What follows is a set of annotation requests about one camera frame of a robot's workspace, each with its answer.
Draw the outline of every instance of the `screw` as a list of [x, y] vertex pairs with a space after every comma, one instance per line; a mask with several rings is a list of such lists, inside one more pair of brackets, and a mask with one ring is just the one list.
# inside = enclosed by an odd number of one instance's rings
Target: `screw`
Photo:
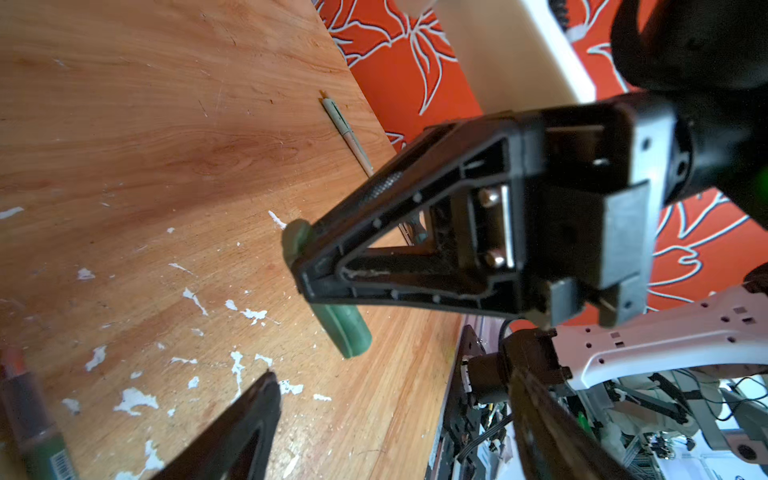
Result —
[[496, 188], [482, 188], [478, 192], [478, 199], [480, 204], [485, 208], [491, 208], [502, 199]]
[[485, 254], [485, 262], [494, 268], [502, 268], [506, 263], [504, 251], [500, 248], [489, 250]]

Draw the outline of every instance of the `mounting hole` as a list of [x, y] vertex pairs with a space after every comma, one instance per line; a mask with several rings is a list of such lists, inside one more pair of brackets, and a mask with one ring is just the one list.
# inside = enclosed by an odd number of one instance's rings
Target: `mounting hole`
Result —
[[739, 455], [743, 456], [746, 460], [754, 460], [757, 458], [757, 454], [754, 450], [752, 450], [752, 447], [748, 445], [739, 445], [736, 450], [739, 451]]

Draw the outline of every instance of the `wood grain surface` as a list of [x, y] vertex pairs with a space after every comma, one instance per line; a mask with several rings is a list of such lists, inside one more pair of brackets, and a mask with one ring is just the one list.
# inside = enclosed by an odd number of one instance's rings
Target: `wood grain surface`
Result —
[[[342, 360], [269, 215], [314, 221], [366, 179], [320, 90], [383, 165], [393, 149], [309, 0], [3, 4], [0, 346], [25, 349], [82, 478], [150, 478], [148, 441], [168, 463], [235, 397], [234, 352], [242, 389], [256, 354], [303, 385], [269, 478], [294, 457], [288, 478], [423, 478], [459, 317], [363, 308], [373, 347]], [[158, 408], [114, 411], [130, 388]], [[3, 425], [0, 477], [17, 478]]]

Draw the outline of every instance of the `green marker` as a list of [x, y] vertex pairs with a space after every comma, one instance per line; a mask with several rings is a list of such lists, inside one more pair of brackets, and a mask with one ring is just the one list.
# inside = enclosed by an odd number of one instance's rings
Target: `green marker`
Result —
[[64, 437], [45, 408], [22, 351], [4, 349], [2, 367], [0, 398], [30, 480], [78, 480]]

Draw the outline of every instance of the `black cable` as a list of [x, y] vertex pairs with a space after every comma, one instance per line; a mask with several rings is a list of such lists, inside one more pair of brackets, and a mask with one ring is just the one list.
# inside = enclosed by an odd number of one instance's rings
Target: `black cable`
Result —
[[496, 425], [492, 426], [490, 429], [485, 430], [485, 432], [480, 435], [478, 438], [471, 440], [467, 445], [464, 445], [464, 448], [458, 451], [458, 454], [456, 455], [456, 460], [458, 460], [459, 463], [464, 461], [464, 458], [466, 458], [467, 455], [472, 453], [472, 450], [478, 448], [480, 444], [482, 444], [485, 440], [491, 438], [493, 435], [498, 433], [499, 430], [503, 429], [509, 422], [512, 421], [512, 414], [510, 413], [503, 419], [499, 420]]
[[509, 326], [517, 319], [504, 319], [502, 322], [502, 327], [498, 329], [498, 351], [500, 355], [498, 356], [499, 361], [499, 370], [502, 373], [502, 380], [507, 381], [509, 379], [509, 370], [507, 367], [507, 349], [504, 347], [504, 337], [507, 333], [507, 330], [509, 330]]
[[[689, 378], [692, 378], [694, 380], [694, 382], [696, 382], [697, 387], [699, 388], [699, 390], [701, 390], [701, 382], [699, 381], [698, 378], [696, 378], [695, 375], [693, 375], [693, 374], [691, 374], [691, 373], [689, 373], [689, 372], [687, 372], [685, 370], [682, 370], [682, 369], [675, 369], [675, 372], [680, 372], [680, 373], [684, 374], [685, 376], [688, 376]], [[757, 380], [755, 380], [751, 376], [745, 376], [744, 378], [742, 378], [741, 380], [736, 382], [736, 384], [733, 385], [733, 388], [736, 388], [737, 386], [739, 386], [739, 384], [741, 384], [741, 382], [743, 382], [746, 379], [753, 380], [755, 383], [757, 383], [758, 385], [762, 386], [766, 390], [766, 394], [763, 395], [763, 396], [760, 396], [760, 397], [756, 397], [754, 399], [742, 399], [742, 400], [739, 400], [738, 402], [736, 402], [736, 405], [730, 410], [730, 415], [728, 415], [724, 419], [716, 416], [715, 413], [712, 411], [712, 407], [710, 407], [709, 404], [710, 403], [714, 403], [715, 405], [726, 405], [727, 404], [728, 407], [730, 408], [729, 402], [726, 402], [726, 401], [716, 402], [715, 400], [708, 399], [703, 394], [701, 395], [701, 399], [707, 401], [707, 403], [705, 403], [704, 405], [707, 406], [707, 409], [710, 411], [710, 413], [715, 418], [715, 420], [720, 420], [721, 422], [725, 422], [726, 420], [729, 420], [731, 417], [733, 417], [733, 414], [736, 413], [736, 410], [741, 406], [742, 403], [758, 402], [758, 401], [760, 401], [762, 399], [768, 399], [768, 386], [765, 386], [764, 384], [758, 382]]]

